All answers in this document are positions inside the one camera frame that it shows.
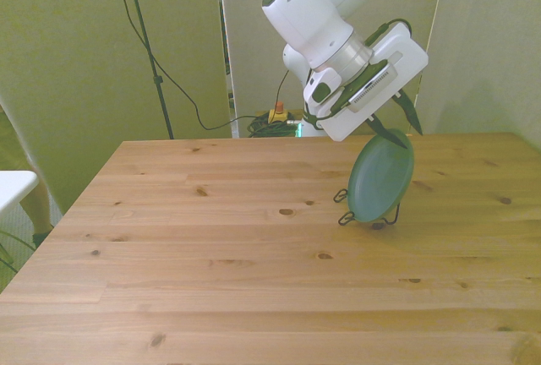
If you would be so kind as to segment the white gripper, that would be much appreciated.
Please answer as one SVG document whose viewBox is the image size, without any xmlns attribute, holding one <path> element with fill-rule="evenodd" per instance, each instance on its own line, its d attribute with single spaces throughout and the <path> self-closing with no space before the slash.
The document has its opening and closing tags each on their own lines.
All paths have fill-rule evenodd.
<svg viewBox="0 0 541 365">
<path fill-rule="evenodd" d="M 362 123 L 367 123 L 376 134 L 406 149 L 375 113 L 388 100 L 393 100 L 404 111 L 409 124 L 423 135 L 415 106 L 404 86 L 427 64 L 428 55 L 411 38 L 407 24 L 397 23 L 373 47 L 363 72 L 323 105 L 323 129 L 333 140 L 342 141 Z"/>
</svg>

